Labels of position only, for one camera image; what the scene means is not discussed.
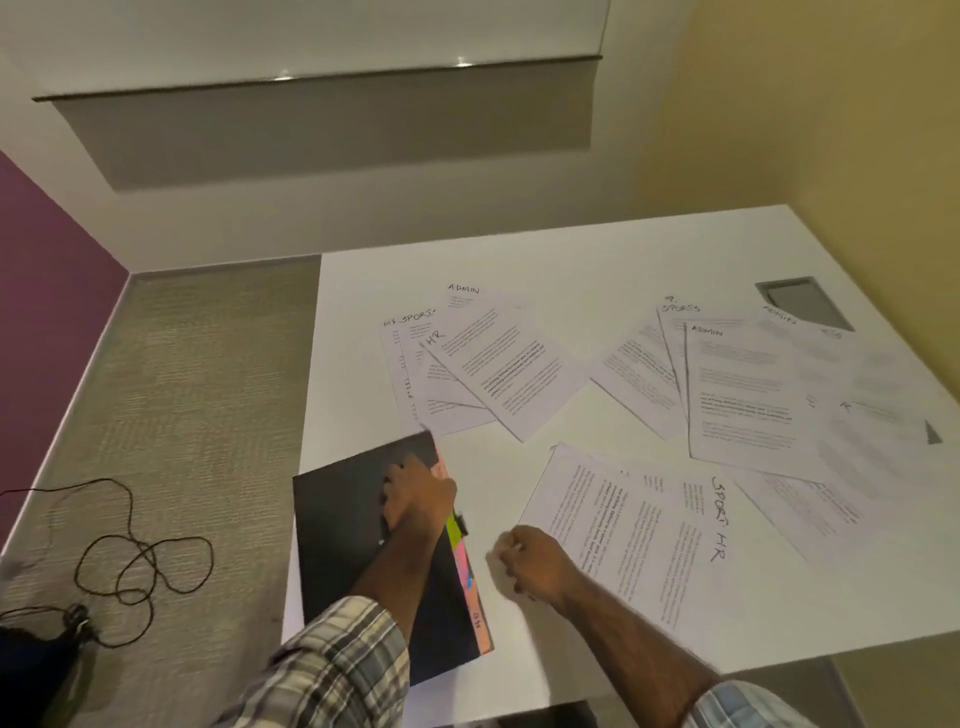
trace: fist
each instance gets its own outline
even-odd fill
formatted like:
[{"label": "fist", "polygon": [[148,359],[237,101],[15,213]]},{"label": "fist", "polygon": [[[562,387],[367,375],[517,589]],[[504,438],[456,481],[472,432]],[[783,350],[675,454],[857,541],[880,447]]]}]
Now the fist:
[{"label": "fist", "polygon": [[383,518],[391,531],[405,521],[435,531],[440,537],[453,511],[457,484],[432,474],[416,455],[408,454],[402,465],[391,465],[383,482]]},{"label": "fist", "polygon": [[503,534],[493,553],[516,579],[515,592],[545,601],[564,616],[568,598],[586,580],[557,540],[532,525]]}]

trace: black folder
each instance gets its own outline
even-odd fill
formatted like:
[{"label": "black folder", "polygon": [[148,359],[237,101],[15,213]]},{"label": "black folder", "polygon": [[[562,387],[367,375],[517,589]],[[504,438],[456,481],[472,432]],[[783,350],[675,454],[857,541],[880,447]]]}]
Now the black folder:
[{"label": "black folder", "polygon": [[[433,437],[424,431],[294,477],[307,623],[348,592],[389,538],[383,478],[409,452],[428,468],[439,460]],[[446,529],[434,550],[409,648],[412,685],[481,654]]]}]

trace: black cable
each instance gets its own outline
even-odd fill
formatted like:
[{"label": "black cable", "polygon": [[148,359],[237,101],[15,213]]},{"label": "black cable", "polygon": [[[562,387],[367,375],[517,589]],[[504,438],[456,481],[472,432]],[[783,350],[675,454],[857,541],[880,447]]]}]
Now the black cable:
[{"label": "black cable", "polygon": [[[14,490],[0,492],[0,497],[6,496],[12,493],[29,493],[31,491],[37,491],[38,493],[62,493],[63,491],[79,490],[81,488],[86,488],[88,486],[95,485],[97,483],[113,483],[114,485],[117,485],[120,488],[123,488],[123,490],[127,493],[127,499],[130,504],[127,511],[127,533],[125,534],[124,533],[108,533],[104,536],[99,536],[98,538],[94,539],[90,543],[90,545],[84,549],[84,553],[81,555],[80,561],[77,562],[77,567],[73,570],[73,583],[77,587],[77,589],[79,589],[81,592],[83,592],[86,595],[112,597],[126,607],[133,607],[133,606],[136,606],[137,604],[143,604],[144,602],[146,602],[147,608],[149,610],[149,617],[147,619],[146,626],[140,631],[138,635],[136,635],[136,637],[133,637],[130,640],[126,640],[121,643],[105,643],[103,640],[100,639],[100,635],[96,631],[93,632],[94,642],[96,642],[101,647],[105,647],[107,649],[115,649],[117,647],[126,647],[128,644],[133,644],[137,640],[142,638],[145,634],[147,634],[147,630],[149,630],[151,625],[154,623],[154,616],[155,616],[156,610],[154,607],[153,596],[154,596],[154,592],[156,591],[156,586],[159,580],[162,580],[163,585],[174,594],[178,594],[178,595],[193,594],[198,589],[200,589],[201,586],[203,586],[206,583],[207,579],[210,578],[210,574],[213,573],[214,553],[213,553],[213,544],[210,542],[209,539],[207,539],[204,536],[180,536],[178,538],[160,539],[159,541],[154,541],[153,543],[141,541],[140,539],[136,538],[136,536],[133,535],[133,491],[127,485],[125,485],[124,483],[121,483],[119,480],[115,480],[112,477],[98,477],[98,478],[94,478],[93,480],[87,480],[84,483],[77,483],[75,485],[66,485],[66,486],[63,486],[62,488],[17,488]],[[92,587],[87,587],[82,583],[81,570],[84,567],[84,561],[86,560],[86,557],[89,555],[90,551],[93,550],[93,548],[95,548],[96,545],[100,544],[101,542],[109,541],[109,540],[116,540],[116,541],[122,541],[127,544],[133,544],[137,548],[137,554],[127,563],[127,565],[123,569],[120,570],[120,573],[117,574],[117,578],[116,578],[116,581],[114,582],[113,589],[109,592],[101,592],[97,589],[93,589]],[[206,571],[204,578],[202,578],[196,586],[190,587],[189,589],[178,589],[177,587],[175,587],[173,584],[170,583],[170,580],[167,578],[167,575],[159,567],[157,562],[156,549],[158,546],[163,546],[164,544],[182,544],[182,543],[189,543],[189,542],[200,542],[206,546],[207,550],[210,552],[210,568]],[[143,559],[145,562],[147,562],[147,564],[149,564],[150,568],[153,570],[153,578],[151,580],[150,587],[147,589],[144,589],[143,587],[123,588],[121,586],[121,582],[123,581],[124,576],[126,575],[127,571],[129,571],[130,568],[134,564],[136,564],[140,559]],[[73,607],[70,607],[68,609],[63,609],[62,607],[49,606],[49,605],[18,607],[16,609],[9,609],[6,612],[0,612],[0,621],[3,621],[4,619],[9,619],[11,617],[26,617],[29,615],[46,614],[50,612],[57,612],[66,616],[72,610],[73,610]]]}]

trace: gray carpet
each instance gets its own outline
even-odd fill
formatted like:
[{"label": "gray carpet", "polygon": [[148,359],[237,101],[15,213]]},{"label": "gray carpet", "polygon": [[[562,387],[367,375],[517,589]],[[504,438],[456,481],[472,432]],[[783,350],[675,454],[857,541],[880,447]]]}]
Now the gray carpet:
[{"label": "gray carpet", "polygon": [[[123,480],[139,538],[205,535],[216,566],[195,594],[158,588],[142,640],[89,651],[71,726],[205,725],[277,646],[319,268],[311,259],[132,283],[41,485]],[[123,493],[106,485],[33,494],[0,608],[85,601],[105,640],[135,635],[143,605],[73,585],[84,547],[122,532],[126,512]],[[109,589],[134,554],[106,544],[84,578]],[[159,558],[180,587],[205,571],[200,546],[169,546]],[[129,583],[148,576],[135,569]],[[45,635],[59,626],[54,616],[22,623]],[[73,708],[61,706],[54,722]]]}]

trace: white table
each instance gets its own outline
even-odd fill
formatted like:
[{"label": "white table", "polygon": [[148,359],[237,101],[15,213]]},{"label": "white table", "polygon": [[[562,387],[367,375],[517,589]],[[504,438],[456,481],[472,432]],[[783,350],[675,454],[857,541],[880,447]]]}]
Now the white table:
[{"label": "white table", "polygon": [[[451,282],[528,294],[545,330],[587,359],[664,295],[760,304],[755,283],[801,276],[816,277],[861,336],[909,351],[786,206],[324,255],[300,470],[400,436],[381,322],[422,310]],[[915,397],[945,441],[929,448],[934,468],[960,472],[960,407],[923,371]],[[579,638],[539,605],[521,611],[497,590],[484,563],[496,536],[516,523],[550,447],[561,440],[719,474],[687,457],[683,437],[664,443],[592,383],[526,444],[497,423],[441,439],[459,484],[457,505],[469,527],[468,551],[495,650],[412,689],[404,714],[410,728],[610,690]],[[836,573],[808,567],[735,489],[730,506],[744,619],[715,635],[708,657],[722,671],[960,629],[960,488],[945,486],[904,508],[893,535]],[[284,637],[302,622],[295,542]]]}]

